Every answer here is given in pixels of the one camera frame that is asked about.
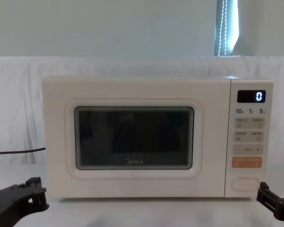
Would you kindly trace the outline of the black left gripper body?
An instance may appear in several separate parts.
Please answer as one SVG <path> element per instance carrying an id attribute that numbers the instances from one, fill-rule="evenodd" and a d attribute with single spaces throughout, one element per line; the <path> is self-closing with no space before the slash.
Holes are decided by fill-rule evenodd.
<path id="1" fill-rule="evenodd" d="M 13 227 L 22 218 L 34 213 L 31 199 L 34 187 L 12 185 L 0 190 L 0 227 Z"/>

